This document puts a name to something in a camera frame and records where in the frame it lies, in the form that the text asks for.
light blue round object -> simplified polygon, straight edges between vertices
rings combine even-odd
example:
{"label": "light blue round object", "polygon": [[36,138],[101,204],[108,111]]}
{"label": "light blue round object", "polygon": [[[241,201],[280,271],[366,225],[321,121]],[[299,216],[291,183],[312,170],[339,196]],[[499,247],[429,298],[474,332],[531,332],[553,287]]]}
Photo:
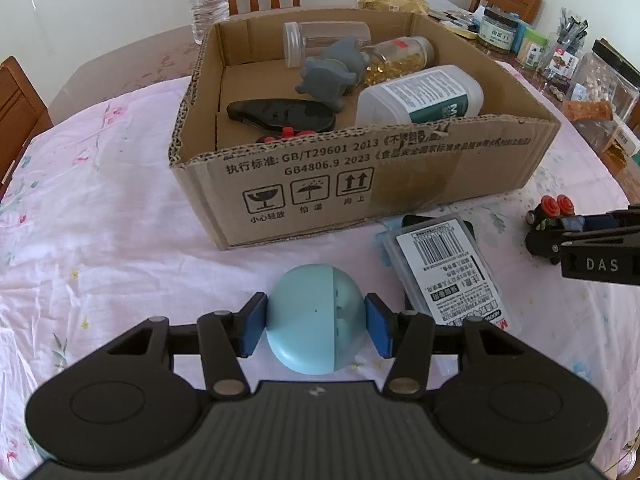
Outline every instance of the light blue round object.
{"label": "light blue round object", "polygon": [[291,269],[269,296],[269,346],[282,364],[301,374],[330,374],[349,364],[362,346],[366,324],[356,283],[325,264]]}

black lid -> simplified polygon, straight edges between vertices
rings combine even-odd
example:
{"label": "black lid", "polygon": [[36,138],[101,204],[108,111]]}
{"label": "black lid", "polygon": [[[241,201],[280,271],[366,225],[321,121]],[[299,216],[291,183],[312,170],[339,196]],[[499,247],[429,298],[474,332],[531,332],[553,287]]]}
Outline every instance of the black lid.
{"label": "black lid", "polygon": [[602,40],[596,40],[593,43],[593,53],[602,58],[606,64],[628,80],[633,86],[640,89],[640,72],[624,57],[620,56],[619,53],[614,52],[603,43]]}
{"label": "black lid", "polygon": [[503,23],[508,27],[518,28],[518,20],[516,20],[516,18],[514,18],[513,16],[502,12],[501,10],[485,9],[484,15],[488,18],[496,20],[497,22]]}

gray toy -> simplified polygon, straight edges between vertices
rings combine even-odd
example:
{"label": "gray toy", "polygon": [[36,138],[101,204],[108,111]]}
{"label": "gray toy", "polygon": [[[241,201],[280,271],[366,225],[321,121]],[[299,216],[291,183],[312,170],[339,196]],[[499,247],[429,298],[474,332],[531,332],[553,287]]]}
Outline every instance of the gray toy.
{"label": "gray toy", "polygon": [[353,89],[368,65],[369,56],[359,51],[357,38],[341,38],[320,57],[306,58],[296,92],[309,94],[339,112],[344,108],[340,96]]}

green label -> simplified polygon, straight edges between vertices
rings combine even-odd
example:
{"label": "green label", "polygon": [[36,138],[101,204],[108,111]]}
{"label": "green label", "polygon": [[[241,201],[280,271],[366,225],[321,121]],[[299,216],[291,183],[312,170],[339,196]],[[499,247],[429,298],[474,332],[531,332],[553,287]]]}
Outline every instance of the green label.
{"label": "green label", "polygon": [[436,105],[420,108],[409,113],[412,123],[428,123],[449,119],[451,117],[463,117],[469,108],[469,99],[466,95],[453,97]]}

umbrella icon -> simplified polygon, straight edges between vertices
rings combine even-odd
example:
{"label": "umbrella icon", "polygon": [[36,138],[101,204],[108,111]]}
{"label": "umbrella icon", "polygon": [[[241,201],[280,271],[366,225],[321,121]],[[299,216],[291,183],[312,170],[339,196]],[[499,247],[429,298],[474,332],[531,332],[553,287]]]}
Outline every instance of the umbrella icon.
{"label": "umbrella icon", "polygon": [[304,187],[301,187],[297,192],[298,193],[307,193],[306,199],[311,200],[311,193],[316,189],[322,189],[322,186],[319,186],[320,180],[312,180],[309,184]]}
{"label": "umbrella icon", "polygon": [[267,209],[268,207],[271,207],[267,204],[267,202],[277,194],[278,194],[278,188],[274,187],[273,189],[267,189],[265,191],[261,191],[258,193],[248,194],[247,196],[254,202],[262,202],[262,206],[259,207],[258,209]]}

